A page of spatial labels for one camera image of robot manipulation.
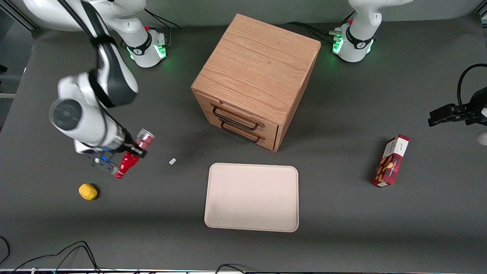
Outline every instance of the yellow toy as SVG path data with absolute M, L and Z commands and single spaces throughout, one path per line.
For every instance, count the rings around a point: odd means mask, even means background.
M 98 195 L 98 191 L 91 184 L 82 184 L 78 191 L 81 197 L 83 197 L 85 200 L 94 200 Z

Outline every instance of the plastic tray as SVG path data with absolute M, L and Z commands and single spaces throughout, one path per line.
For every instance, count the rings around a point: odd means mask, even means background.
M 213 164 L 208 176 L 205 224 L 211 228 L 296 231 L 299 226 L 297 169 Z

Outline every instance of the wooden drawer cabinet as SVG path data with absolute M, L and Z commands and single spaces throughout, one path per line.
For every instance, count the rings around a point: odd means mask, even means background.
M 191 89 L 212 125 L 277 151 L 320 46 L 237 14 Z

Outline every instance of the black drawer handle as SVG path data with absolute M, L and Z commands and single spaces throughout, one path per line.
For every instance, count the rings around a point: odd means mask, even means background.
M 214 114 L 216 117 L 218 117 L 218 118 L 220 118 L 220 119 L 222 119 L 222 120 L 225 120 L 225 121 L 229 122 L 230 124 L 234 124 L 234 125 L 236 125 L 236 126 L 239 126 L 239 127 L 241 127 L 241 128 L 245 128 L 246 130 L 250 130 L 250 131 L 254 131 L 254 130 L 256 130 L 256 129 L 257 129 L 257 127 L 259 126 L 259 124 L 258 124 L 258 123 L 256 123 L 256 124 L 255 124 L 255 127 L 253 127 L 253 128 L 252 128 L 252 127 L 248 127 L 248 126 L 246 126 L 246 125 L 242 125 L 242 124 L 240 124 L 240 123 L 239 123 L 239 122 L 237 122 L 237 121 L 234 121 L 234 120 L 228 119 L 227 117 L 222 116 L 222 115 L 220 115 L 220 114 L 216 113 L 216 109 L 217 109 L 217 106 L 215 106 L 215 107 L 213 108 L 213 114 Z
M 257 139 L 256 139 L 256 140 L 252 140 L 252 139 L 250 139 L 250 138 L 247 138 L 247 137 L 245 137 L 245 136 L 242 136 L 242 135 L 240 135 L 240 134 L 238 134 L 238 133 L 236 133 L 236 132 L 234 132 L 234 131 L 231 131 L 231 130 L 229 130 L 229 129 L 225 128 L 225 127 L 223 126 L 224 124 L 225 124 L 225 121 L 222 121 L 222 125 L 220 126 L 220 127 L 223 129 L 223 130 L 228 131 L 228 132 L 230 132 L 231 134 L 236 135 L 236 136 L 238 136 L 238 137 L 240 137 L 240 138 L 243 138 L 243 139 L 245 139 L 245 140 L 247 140 L 247 141 L 249 141 L 249 142 L 251 142 L 251 143 L 254 143 L 254 144 L 255 144 L 255 143 L 257 143 L 257 142 L 258 142 L 258 141 L 261 139 L 261 137 L 260 137 L 260 136 L 257 136 Z

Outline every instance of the cardboard box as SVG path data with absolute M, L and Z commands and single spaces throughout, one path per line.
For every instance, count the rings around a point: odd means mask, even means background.
M 409 138 L 404 135 L 398 135 L 387 142 L 386 149 L 382 154 L 382 159 L 372 181 L 374 186 L 382 188 L 394 184 L 408 144 Z

